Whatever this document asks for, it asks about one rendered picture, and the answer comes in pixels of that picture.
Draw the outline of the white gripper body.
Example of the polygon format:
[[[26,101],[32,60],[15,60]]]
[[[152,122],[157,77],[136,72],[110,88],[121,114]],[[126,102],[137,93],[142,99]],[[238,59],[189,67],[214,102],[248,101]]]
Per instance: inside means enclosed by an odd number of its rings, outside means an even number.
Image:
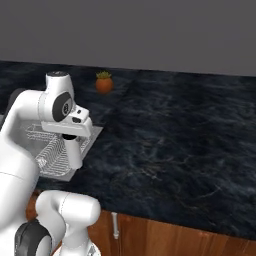
[[[81,118],[68,115],[61,121],[42,121],[41,125],[43,130],[47,132],[80,137],[90,137],[93,129],[92,120],[89,116]]]

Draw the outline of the white bottle with black cap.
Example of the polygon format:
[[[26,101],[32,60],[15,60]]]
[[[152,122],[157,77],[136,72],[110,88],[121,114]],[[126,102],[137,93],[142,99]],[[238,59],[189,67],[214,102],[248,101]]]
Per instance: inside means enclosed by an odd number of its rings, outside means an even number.
[[[82,167],[82,156],[79,142],[75,135],[63,134],[68,163],[71,169],[77,170]]]

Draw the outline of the orange potted green plant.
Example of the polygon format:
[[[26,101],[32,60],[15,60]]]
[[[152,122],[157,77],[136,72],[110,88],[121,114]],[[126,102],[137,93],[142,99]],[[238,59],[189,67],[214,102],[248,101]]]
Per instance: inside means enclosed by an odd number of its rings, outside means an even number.
[[[96,74],[96,89],[101,94],[107,94],[113,89],[112,76],[107,71],[101,71]]]

